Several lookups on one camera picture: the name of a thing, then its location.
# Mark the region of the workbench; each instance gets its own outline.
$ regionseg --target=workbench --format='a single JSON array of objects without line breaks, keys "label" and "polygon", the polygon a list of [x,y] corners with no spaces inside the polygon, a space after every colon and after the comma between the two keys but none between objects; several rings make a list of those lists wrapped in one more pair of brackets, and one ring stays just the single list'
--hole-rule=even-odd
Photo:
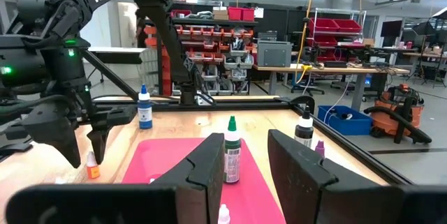
[{"label": "workbench", "polygon": [[[227,103],[241,100],[277,99],[275,96],[222,96],[217,101]],[[95,100],[127,100],[122,97],[106,97]],[[153,98],[162,102],[165,98]],[[140,142],[156,138],[172,137],[207,137],[211,133],[222,133],[226,130],[230,115],[234,115],[237,129],[247,143],[270,192],[278,206],[276,190],[270,174],[268,158],[268,130],[278,129],[293,137],[298,114],[293,110],[224,110],[201,112],[154,112],[153,129],[140,130],[138,117],[124,126],[115,126],[108,136],[105,158],[100,165],[101,176],[95,180],[87,178],[86,159],[91,151],[91,142],[87,138],[90,126],[81,126],[76,130],[81,156],[81,166],[71,167],[68,161],[53,147],[46,144],[33,143],[34,148],[23,154],[13,154],[0,163],[0,223],[5,223],[4,209],[9,197],[18,190],[34,184],[53,184],[60,177],[68,183],[120,183],[133,153]],[[378,184],[388,184],[379,173],[374,172],[360,159],[348,152],[346,147],[337,144],[333,137],[328,136],[316,126],[314,130],[315,146],[318,140],[325,142],[326,158],[350,169]]]},{"label": "workbench", "polygon": [[[416,72],[416,68],[419,65],[418,59],[420,57],[420,53],[404,53],[404,56],[408,56],[411,58],[410,61],[413,64],[411,65],[410,75],[413,75]],[[447,70],[447,57],[445,55],[434,54],[434,53],[424,53],[424,54],[422,54],[422,57],[440,60],[440,63],[421,61],[420,64],[422,66],[429,66],[429,67],[434,67],[434,68],[438,68],[438,66],[439,66],[439,70]],[[447,73],[444,76],[444,84],[447,85]]]},{"label": "workbench", "polygon": [[[275,95],[277,88],[277,73],[294,73],[295,71],[301,73],[303,71],[302,65],[300,64],[297,68],[297,64],[291,64],[290,67],[260,67],[254,65],[256,70],[267,70],[270,71],[270,83],[268,87],[268,94]],[[390,71],[395,74],[408,74],[408,70],[399,68],[390,68]],[[385,70],[379,70],[376,68],[362,68],[361,66],[353,67],[348,66],[347,68],[315,68],[313,67],[307,72],[318,73],[320,75],[325,74],[354,74],[357,75],[356,89],[354,90],[351,108],[355,110],[360,110],[360,105],[362,104],[363,92],[365,90],[365,80],[366,74],[372,73],[386,73]]]}]

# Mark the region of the bottle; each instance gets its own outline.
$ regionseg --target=bottle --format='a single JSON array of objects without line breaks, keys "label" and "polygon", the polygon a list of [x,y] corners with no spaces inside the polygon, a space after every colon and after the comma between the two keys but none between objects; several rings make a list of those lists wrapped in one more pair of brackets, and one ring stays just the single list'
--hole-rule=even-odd
[{"label": "bottle", "polygon": [[217,224],[230,224],[230,210],[226,208],[225,204],[222,204],[219,208],[219,219]]},{"label": "bottle", "polygon": [[295,127],[295,140],[309,148],[312,144],[312,136],[314,135],[313,123],[314,120],[310,117],[309,106],[306,105],[305,112]]},{"label": "bottle", "polygon": [[147,93],[146,85],[141,86],[138,94],[138,117],[140,119],[140,129],[152,128],[152,105],[151,96]]},{"label": "bottle", "polygon": [[90,151],[87,155],[87,175],[89,179],[96,179],[101,175],[93,151]]},{"label": "bottle", "polygon": [[319,140],[318,144],[316,144],[315,151],[319,153],[324,158],[324,141]]},{"label": "bottle", "polygon": [[241,141],[236,129],[236,119],[230,117],[228,130],[225,132],[225,168],[223,170],[223,181],[235,183],[240,176],[240,147]]}]

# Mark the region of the pink mat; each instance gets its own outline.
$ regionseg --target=pink mat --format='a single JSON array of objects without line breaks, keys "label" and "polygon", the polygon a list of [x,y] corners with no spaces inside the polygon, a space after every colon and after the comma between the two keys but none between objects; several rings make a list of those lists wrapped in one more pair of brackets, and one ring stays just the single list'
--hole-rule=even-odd
[{"label": "pink mat", "polygon": [[[179,138],[141,142],[122,183],[149,183],[178,164],[202,141],[203,138]],[[221,203],[230,209],[231,224],[286,223],[244,141],[240,180],[223,185]]]}]

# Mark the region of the vacuum hose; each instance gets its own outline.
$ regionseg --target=vacuum hose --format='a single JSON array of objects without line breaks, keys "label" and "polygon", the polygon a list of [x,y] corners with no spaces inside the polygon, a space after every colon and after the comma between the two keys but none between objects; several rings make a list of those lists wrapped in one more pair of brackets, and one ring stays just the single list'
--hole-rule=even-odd
[{"label": "vacuum hose", "polygon": [[393,119],[402,123],[405,126],[405,128],[407,128],[411,132],[411,134],[417,138],[417,142],[424,142],[424,143],[432,142],[432,138],[430,136],[414,127],[410,122],[405,120],[402,116],[400,116],[398,113],[394,112],[390,108],[382,106],[373,106],[363,110],[363,112],[365,114],[369,114],[371,112],[385,112],[386,114],[389,114]]}]

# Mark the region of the green led light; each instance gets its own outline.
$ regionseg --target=green led light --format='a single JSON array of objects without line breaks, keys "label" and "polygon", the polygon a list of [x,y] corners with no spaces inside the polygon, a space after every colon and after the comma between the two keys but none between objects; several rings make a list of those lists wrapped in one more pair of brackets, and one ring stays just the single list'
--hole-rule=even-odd
[{"label": "green led light", "polygon": [[69,55],[70,57],[74,57],[74,56],[75,56],[75,51],[72,50],[72,49],[69,49],[69,50],[68,50],[68,55]]},{"label": "green led light", "polygon": [[75,45],[75,44],[76,44],[76,40],[66,40],[66,41],[65,41],[65,44],[68,44],[68,45]]},{"label": "green led light", "polygon": [[1,67],[0,72],[2,75],[11,74],[13,72],[13,69],[11,67]]}]

